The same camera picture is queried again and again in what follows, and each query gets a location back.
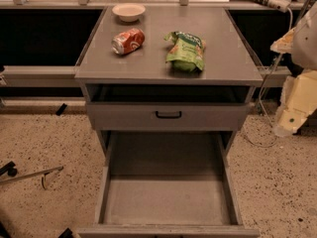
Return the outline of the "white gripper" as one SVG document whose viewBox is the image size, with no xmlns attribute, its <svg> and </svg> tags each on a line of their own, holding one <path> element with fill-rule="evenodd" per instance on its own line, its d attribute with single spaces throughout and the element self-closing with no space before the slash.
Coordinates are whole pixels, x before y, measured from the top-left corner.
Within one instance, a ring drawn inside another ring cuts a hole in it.
<svg viewBox="0 0 317 238">
<path fill-rule="evenodd" d="M 292 28 L 270 46 L 273 52 L 290 54 L 295 29 Z M 317 110 L 317 71 L 304 70 L 296 77 L 288 76 L 284 82 L 280 106 L 275 113 L 273 133 L 278 137 L 290 136 Z"/>
</svg>

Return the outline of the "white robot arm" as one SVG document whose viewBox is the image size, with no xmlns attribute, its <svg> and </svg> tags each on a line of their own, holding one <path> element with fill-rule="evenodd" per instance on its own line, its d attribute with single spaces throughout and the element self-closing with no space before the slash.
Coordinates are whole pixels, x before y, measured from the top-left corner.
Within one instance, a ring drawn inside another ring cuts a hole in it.
<svg viewBox="0 0 317 238">
<path fill-rule="evenodd" d="M 296 77 L 286 78 L 276 111 L 273 132 L 286 137 L 296 133 L 317 110 L 317 2 L 270 49 L 290 54 L 291 61 L 303 68 Z"/>
</svg>

